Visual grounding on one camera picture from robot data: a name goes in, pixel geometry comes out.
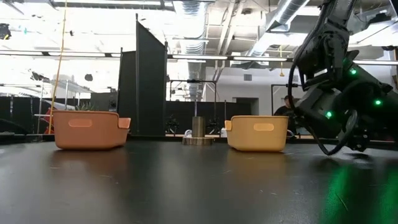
basket handle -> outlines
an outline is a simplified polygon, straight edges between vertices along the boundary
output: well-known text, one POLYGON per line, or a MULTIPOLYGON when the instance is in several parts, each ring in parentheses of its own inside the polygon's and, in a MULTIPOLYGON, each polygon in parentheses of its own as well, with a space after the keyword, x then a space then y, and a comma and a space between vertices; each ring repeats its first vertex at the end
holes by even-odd
POLYGON ((232 122, 231 121, 224 121, 225 130, 232 131, 232 122))
POLYGON ((74 118, 70 119, 68 124, 73 128, 89 128, 93 125, 93 121, 91 119, 74 118))
POLYGON ((275 126, 270 123, 256 123, 253 125, 255 131, 273 131, 275 126))

metal frame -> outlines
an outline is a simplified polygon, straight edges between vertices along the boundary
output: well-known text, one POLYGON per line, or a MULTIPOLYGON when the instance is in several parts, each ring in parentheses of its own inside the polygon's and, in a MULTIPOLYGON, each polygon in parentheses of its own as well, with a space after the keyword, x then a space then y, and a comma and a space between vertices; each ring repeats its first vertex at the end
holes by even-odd
MULTIPOLYGON (((39 130, 40 130, 40 117, 46 116, 45 114, 41 114, 42 105, 43 105, 44 84, 45 83, 48 83, 48 84, 51 84, 51 85, 54 86, 55 80, 51 80, 51 81, 47 81, 47 82, 45 80, 42 80, 42 84, 41 85, 17 85, 17 84, 2 84, 2 83, 0 83, 0 86, 9 86, 9 87, 15 87, 15 88, 29 88, 29 87, 37 88, 37 87, 41 87, 40 97, 39 97, 39 99, 40 99, 40 102, 39 102, 39 113, 38 114, 34 114, 34 116, 38 117, 38 119, 37 119, 37 134, 39 133, 39 130)), ((82 87, 80 85, 77 85, 76 83, 70 82, 69 80, 60 80, 60 81, 58 81, 58 86, 60 88, 64 88, 65 89, 65 106, 64 106, 65 110, 68 109, 68 91, 69 91, 70 88, 75 93, 78 93, 78 105, 80 104, 80 93, 94 93, 90 89, 84 88, 84 87, 82 87)))
MULTIPOLYGON (((50 55, 49 53, 59 54, 60 52, 43 52, 37 50, 0 50, 0 55, 8 56, 29 56, 29 57, 54 57, 58 58, 56 55, 50 55)), ((63 55, 62 57, 68 58, 120 58, 120 52, 67 52, 76 53, 76 55, 63 55), (80 55, 80 54, 96 54, 95 56, 80 55)), ((288 57, 241 57, 232 55, 178 55, 178 54, 168 54, 168 59, 192 59, 192 57, 201 57, 204 59, 198 60, 220 60, 220 61, 245 61, 245 62, 293 62, 293 58, 288 57)), ((392 60, 354 60, 357 65, 378 65, 378 66, 398 66, 397 61, 392 60)))
POLYGON ((214 118, 217 116, 217 81, 210 81, 210 80, 170 80, 170 91, 169 91, 169 97, 170 101, 172 99, 172 83, 173 82, 187 82, 187 83, 213 83, 214 84, 214 118))

plastic basket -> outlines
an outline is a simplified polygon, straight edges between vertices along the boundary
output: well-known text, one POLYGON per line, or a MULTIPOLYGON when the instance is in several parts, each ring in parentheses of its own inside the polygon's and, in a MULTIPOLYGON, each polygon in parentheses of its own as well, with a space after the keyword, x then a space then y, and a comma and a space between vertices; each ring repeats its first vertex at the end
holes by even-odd
POLYGON ((239 151, 282 151, 287 116, 233 116, 225 121, 229 146, 239 151))
POLYGON ((55 110, 55 144, 60 149, 111 149, 126 143, 130 118, 107 111, 55 110))

ceiling light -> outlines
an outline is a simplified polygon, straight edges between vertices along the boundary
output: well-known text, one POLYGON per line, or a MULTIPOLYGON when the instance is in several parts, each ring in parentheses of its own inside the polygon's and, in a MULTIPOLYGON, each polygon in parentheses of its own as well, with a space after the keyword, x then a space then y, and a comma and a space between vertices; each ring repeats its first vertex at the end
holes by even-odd
MULTIPOLYGON (((59 56, 61 52, 49 52, 51 56, 59 56)), ((79 53, 79 52, 63 52, 63 56, 70 57, 105 57, 104 53, 79 53)))
POLYGON ((257 62, 286 62, 287 58, 277 57, 234 57, 234 60, 239 61, 257 61, 257 62))
MULTIPOLYGON (((65 0, 53 0, 53 2, 65 2, 65 0)), ((146 6, 159 6, 160 1, 109 1, 109 0, 68 0, 68 3, 92 3, 92 4, 136 4, 146 6)), ((165 6, 173 6, 171 2, 165 2, 165 6)))
POLYGON ((173 40, 177 40, 180 42, 204 42, 204 43, 209 42, 208 39, 195 39, 195 38, 176 38, 176 37, 174 37, 173 40))
POLYGON ((316 6, 305 6, 301 7, 297 11, 298 16, 319 16, 321 10, 319 10, 319 7, 316 6))
POLYGON ((0 55, 43 55, 41 52, 24 52, 17 50, 0 50, 0 55))
POLYGON ((187 60, 187 62, 190 62, 190 63, 206 63, 205 60, 187 60))
POLYGON ((352 44, 348 44, 348 47, 368 47, 371 46, 369 44, 361 44, 361 43, 352 43, 352 44))
POLYGON ((197 60, 226 60, 227 56, 219 55, 173 55, 175 59, 197 59, 197 60))
POLYGON ((358 65, 398 65, 398 61, 387 60, 354 60, 358 65))

black cable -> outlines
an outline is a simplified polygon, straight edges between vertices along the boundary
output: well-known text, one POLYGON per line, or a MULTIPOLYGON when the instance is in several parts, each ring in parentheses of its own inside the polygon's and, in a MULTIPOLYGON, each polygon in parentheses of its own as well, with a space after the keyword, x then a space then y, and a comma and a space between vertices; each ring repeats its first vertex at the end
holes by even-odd
POLYGON ((216 92, 216 94, 217 94, 218 101, 220 102, 220 96, 219 96, 219 94, 218 94, 218 91, 215 90, 215 92, 216 92))
POLYGON ((221 24, 222 24, 223 22, 225 22, 225 20, 226 20, 225 16, 226 16, 226 13, 227 13, 227 12, 228 12, 228 7, 225 9, 224 14, 223 14, 223 17, 221 18, 221 24))
MULTIPOLYGON (((307 35, 307 37, 304 40, 303 45, 301 45, 301 47, 299 47, 297 54, 295 55, 294 59, 293 59, 293 64, 290 68, 289 71, 289 80, 288 80, 288 84, 287 84, 287 95, 288 95, 288 99, 289 99, 289 104, 291 106, 291 108, 293 109, 293 111, 295 111, 295 105, 293 102, 293 94, 292 94, 292 85, 293 85, 293 77, 294 77, 294 70, 297 66, 297 59, 301 57, 301 55, 303 54, 304 49, 307 47, 307 45, 310 43, 310 41, 312 40, 312 37, 314 35, 314 33, 320 28, 320 26, 323 24, 323 21, 326 17, 326 6, 327 4, 329 4, 328 2, 324 3, 324 5, 321 8, 321 12, 320 12, 320 17, 317 21, 317 24, 315 25, 314 29, 311 31, 311 33, 309 33, 307 35)), ((348 137, 350 136, 351 132, 346 132, 345 136, 343 137, 343 139, 335 146, 335 148, 333 148, 332 150, 328 150, 323 143, 319 140, 318 136, 315 134, 315 132, 313 131, 313 129, 304 121, 302 120, 302 124, 304 125, 304 127, 310 132, 310 134, 313 136, 314 140, 318 143, 319 148, 322 150, 322 152, 328 156, 337 153, 338 151, 340 151, 340 149, 346 144, 348 137)))

